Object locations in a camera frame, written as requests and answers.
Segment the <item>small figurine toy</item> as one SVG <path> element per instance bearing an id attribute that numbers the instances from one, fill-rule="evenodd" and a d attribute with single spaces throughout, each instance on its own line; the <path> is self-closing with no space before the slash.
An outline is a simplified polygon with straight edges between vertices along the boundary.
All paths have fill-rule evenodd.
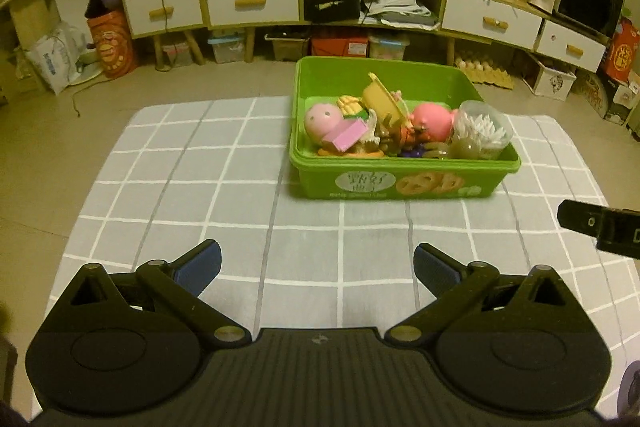
<path id="1" fill-rule="evenodd" d="M 426 129 L 402 126 L 399 130 L 399 145 L 401 150 L 413 150 L 421 144 L 431 142 L 431 135 Z"/>

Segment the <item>pink eraser block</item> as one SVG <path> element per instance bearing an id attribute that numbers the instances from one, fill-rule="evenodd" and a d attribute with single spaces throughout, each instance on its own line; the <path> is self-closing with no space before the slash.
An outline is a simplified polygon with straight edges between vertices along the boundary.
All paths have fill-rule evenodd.
<path id="1" fill-rule="evenodd" d="M 322 138 L 322 145 L 329 150 L 344 153 L 358 142 L 365 131 L 366 126 L 355 118 L 343 119 Z"/>

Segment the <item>white starfish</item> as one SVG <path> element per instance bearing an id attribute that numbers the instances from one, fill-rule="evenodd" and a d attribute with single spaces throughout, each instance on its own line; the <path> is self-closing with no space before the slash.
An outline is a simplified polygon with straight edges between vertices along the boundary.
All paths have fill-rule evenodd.
<path id="1" fill-rule="evenodd" d="M 377 150 L 380 145 L 380 137 L 376 134 L 378 129 L 378 115 L 374 109 L 369 109 L 366 116 L 359 115 L 355 117 L 356 121 L 366 126 L 366 131 L 360 136 L 358 144 L 365 150 Z"/>

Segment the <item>clear cotton swab jar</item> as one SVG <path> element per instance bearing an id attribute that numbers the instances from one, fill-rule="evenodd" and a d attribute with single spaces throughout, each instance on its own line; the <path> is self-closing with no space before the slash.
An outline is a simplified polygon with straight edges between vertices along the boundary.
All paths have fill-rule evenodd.
<path id="1" fill-rule="evenodd" d="M 454 116 L 450 152 L 454 158 L 495 160 L 512 136 L 506 115 L 485 102 L 464 101 Z"/>

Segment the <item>pink pig toy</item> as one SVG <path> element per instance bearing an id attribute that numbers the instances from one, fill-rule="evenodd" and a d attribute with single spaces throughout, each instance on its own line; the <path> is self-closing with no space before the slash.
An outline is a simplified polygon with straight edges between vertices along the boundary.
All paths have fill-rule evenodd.
<path id="1" fill-rule="evenodd" d="M 409 120 L 420 142 L 447 142 L 454 129 L 457 109 L 423 102 L 409 114 Z"/>

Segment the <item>red gift box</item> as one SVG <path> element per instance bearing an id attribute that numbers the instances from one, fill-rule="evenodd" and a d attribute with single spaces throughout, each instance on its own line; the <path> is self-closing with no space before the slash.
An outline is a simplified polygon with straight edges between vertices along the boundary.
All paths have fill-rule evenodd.
<path id="1" fill-rule="evenodd" d="M 639 49 L 639 31 L 628 17 L 618 22 L 601 68 L 611 80 L 628 80 L 634 57 Z"/>

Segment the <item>egg tray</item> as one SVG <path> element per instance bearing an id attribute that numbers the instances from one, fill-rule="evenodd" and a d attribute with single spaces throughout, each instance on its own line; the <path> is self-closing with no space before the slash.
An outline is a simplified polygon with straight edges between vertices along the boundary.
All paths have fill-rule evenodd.
<path id="1" fill-rule="evenodd" d="M 487 55 L 463 51 L 454 56 L 454 66 L 472 83 L 513 90 L 515 82 L 508 70 Z"/>

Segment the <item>yellow toy pot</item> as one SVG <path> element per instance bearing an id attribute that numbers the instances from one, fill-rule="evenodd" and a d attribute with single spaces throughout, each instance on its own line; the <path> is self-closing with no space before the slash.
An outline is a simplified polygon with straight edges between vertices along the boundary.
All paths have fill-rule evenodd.
<path id="1" fill-rule="evenodd" d="M 409 109 L 405 101 L 398 92 L 390 92 L 384 83 L 374 72 L 368 74 L 370 83 L 362 91 L 362 103 L 367 109 L 373 109 L 378 118 L 384 120 L 390 118 L 388 122 L 391 126 L 408 126 Z"/>

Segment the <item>toy corn cob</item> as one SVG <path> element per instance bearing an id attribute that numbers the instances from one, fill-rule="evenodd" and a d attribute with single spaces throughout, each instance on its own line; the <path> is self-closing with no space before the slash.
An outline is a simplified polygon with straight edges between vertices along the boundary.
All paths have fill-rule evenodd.
<path id="1" fill-rule="evenodd" d="M 364 106 L 360 98 L 356 98 L 356 96 L 342 95 L 337 99 L 336 105 L 344 118 L 361 118 L 367 120 L 369 117 L 366 106 Z"/>

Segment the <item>pink dotted toy ball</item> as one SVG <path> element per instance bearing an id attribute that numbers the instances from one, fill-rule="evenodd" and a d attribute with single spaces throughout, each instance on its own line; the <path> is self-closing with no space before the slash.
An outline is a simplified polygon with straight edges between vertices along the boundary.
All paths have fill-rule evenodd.
<path id="1" fill-rule="evenodd" d="M 344 121 L 341 109 L 332 103 L 317 103 L 307 110 L 304 127 L 311 142 L 321 145 L 323 138 Z"/>

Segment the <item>green plastic storage box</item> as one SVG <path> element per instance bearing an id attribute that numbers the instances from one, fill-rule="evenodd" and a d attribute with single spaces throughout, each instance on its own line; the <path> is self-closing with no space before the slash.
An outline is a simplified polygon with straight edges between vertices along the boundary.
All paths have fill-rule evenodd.
<path id="1" fill-rule="evenodd" d="M 410 108 L 434 102 L 457 109 L 482 98 L 463 72 L 450 66 L 307 56 L 295 69 L 288 155 L 303 193 L 318 199 L 442 199 L 487 197 L 522 161 L 512 144 L 496 159 L 322 156 L 304 129 L 304 116 L 317 103 L 341 95 L 362 95 L 377 75 L 385 88 L 400 91 Z"/>

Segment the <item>clear plastic storage bin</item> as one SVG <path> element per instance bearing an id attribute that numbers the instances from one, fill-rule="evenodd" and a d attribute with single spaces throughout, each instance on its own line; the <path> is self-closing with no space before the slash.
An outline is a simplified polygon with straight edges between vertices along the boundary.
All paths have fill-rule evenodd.
<path id="1" fill-rule="evenodd" d="M 370 35 L 369 56 L 378 60 L 402 61 L 409 44 L 407 35 Z"/>

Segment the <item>orange red gift bag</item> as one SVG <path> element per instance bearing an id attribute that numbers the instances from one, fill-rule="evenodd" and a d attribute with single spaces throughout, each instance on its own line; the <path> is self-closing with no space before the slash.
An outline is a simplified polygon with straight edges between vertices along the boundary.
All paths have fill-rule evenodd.
<path id="1" fill-rule="evenodd" d="M 88 18 L 87 24 L 104 75 L 108 79 L 125 76 L 137 67 L 134 40 L 123 10 Z"/>

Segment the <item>folded papers in shelf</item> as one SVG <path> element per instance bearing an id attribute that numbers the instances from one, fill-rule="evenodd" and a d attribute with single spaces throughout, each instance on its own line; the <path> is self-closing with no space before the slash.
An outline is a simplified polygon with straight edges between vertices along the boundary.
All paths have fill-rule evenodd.
<path id="1" fill-rule="evenodd" d="M 364 6 L 358 22 L 425 31 L 439 28 L 437 15 L 418 0 L 372 0 Z"/>

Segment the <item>black bag in shelf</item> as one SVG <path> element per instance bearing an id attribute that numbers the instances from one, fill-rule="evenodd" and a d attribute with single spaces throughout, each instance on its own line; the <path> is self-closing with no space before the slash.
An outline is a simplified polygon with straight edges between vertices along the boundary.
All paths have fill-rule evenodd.
<path id="1" fill-rule="evenodd" d="M 303 0 L 303 17 L 308 23 L 356 22 L 361 0 Z"/>

